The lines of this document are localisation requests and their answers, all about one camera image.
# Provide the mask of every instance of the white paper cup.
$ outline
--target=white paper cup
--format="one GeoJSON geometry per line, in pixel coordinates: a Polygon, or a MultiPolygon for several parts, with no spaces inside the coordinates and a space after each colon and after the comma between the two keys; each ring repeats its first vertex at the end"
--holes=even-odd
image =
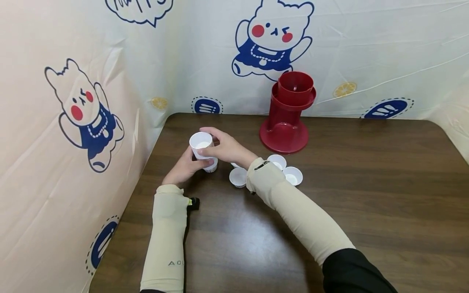
{"type": "Polygon", "coordinates": [[[192,152],[194,153],[194,156],[196,156],[197,160],[207,160],[207,159],[213,159],[215,163],[211,165],[210,167],[204,168],[204,171],[207,173],[212,173],[217,170],[218,166],[218,159],[213,158],[213,157],[204,157],[199,155],[197,152],[199,149],[204,149],[207,147],[212,147],[213,146],[213,138],[209,133],[206,132],[197,132],[194,135],[192,135],[189,139],[189,145],[192,148],[192,152]]]}
{"type": "Polygon", "coordinates": [[[293,186],[300,185],[303,181],[303,173],[301,173],[298,168],[287,167],[283,169],[283,173],[285,174],[287,181],[290,182],[293,186]]]}
{"type": "Polygon", "coordinates": [[[230,172],[230,182],[236,188],[243,188],[246,186],[248,171],[244,168],[235,168],[230,172]]]}
{"type": "Polygon", "coordinates": [[[287,166],[287,160],[281,155],[271,155],[267,158],[267,161],[271,161],[274,165],[276,165],[280,170],[285,169],[287,166]]]}

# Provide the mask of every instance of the beige arm sleeve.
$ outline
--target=beige arm sleeve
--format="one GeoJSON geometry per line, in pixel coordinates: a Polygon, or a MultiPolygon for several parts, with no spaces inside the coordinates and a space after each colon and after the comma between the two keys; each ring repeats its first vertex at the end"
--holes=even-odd
{"type": "Polygon", "coordinates": [[[145,258],[140,290],[153,289],[182,293],[184,289],[184,249],[190,199],[176,185],[160,186],[153,203],[153,229],[145,258]]]}
{"type": "Polygon", "coordinates": [[[274,164],[258,168],[263,163],[258,158],[249,167],[247,188],[281,215],[320,266],[332,253],[355,248],[331,216],[291,185],[274,164]]]}

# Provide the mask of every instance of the brown table surface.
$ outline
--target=brown table surface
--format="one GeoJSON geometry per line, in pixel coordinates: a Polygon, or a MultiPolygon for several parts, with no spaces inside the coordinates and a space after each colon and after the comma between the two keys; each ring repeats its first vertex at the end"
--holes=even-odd
{"type": "MultiPolygon", "coordinates": [[[[91,293],[138,292],[153,195],[199,127],[214,126],[253,152],[265,116],[168,118],[100,267],[91,293]]],[[[469,166],[428,121],[302,118],[310,142],[287,156],[298,187],[324,208],[399,292],[469,292],[469,166]]],[[[220,162],[185,195],[199,197],[185,244],[186,292],[322,292],[322,274],[281,217],[220,162]]]]}

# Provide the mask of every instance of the pearl necklace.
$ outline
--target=pearl necklace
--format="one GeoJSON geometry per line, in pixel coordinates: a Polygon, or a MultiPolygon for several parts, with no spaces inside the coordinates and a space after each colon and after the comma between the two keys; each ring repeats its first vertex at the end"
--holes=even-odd
{"type": "Polygon", "coordinates": [[[254,49],[256,48],[256,45],[254,45],[252,48],[251,48],[251,55],[254,56],[255,58],[258,58],[260,59],[259,60],[259,64],[264,66],[267,64],[267,61],[269,62],[279,62],[280,60],[282,60],[283,56],[285,55],[285,52],[282,52],[282,55],[280,56],[280,58],[276,59],[276,60],[272,60],[272,59],[269,59],[269,58],[266,58],[266,57],[262,57],[262,56],[258,56],[256,54],[253,53],[254,49]]]}
{"type": "Polygon", "coordinates": [[[103,113],[103,116],[104,116],[104,118],[106,119],[106,122],[104,123],[103,127],[101,127],[101,129],[99,130],[98,134],[94,135],[94,134],[91,132],[90,126],[89,126],[89,125],[87,126],[88,132],[90,133],[90,135],[91,135],[93,138],[100,137],[101,134],[103,134],[103,131],[105,130],[105,128],[106,128],[106,126],[107,126],[107,117],[106,117],[106,114],[104,114],[103,109],[100,109],[100,111],[101,111],[101,113],[103,113]]]}

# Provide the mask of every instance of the black sleeve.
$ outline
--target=black sleeve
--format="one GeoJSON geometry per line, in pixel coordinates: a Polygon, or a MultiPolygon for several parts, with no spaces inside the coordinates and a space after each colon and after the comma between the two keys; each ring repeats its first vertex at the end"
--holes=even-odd
{"type": "Polygon", "coordinates": [[[165,293],[165,292],[160,291],[160,290],[145,289],[145,290],[140,291],[140,293],[165,293]]]}
{"type": "Polygon", "coordinates": [[[326,293],[397,293],[360,251],[343,249],[331,254],[323,264],[326,293]]]}

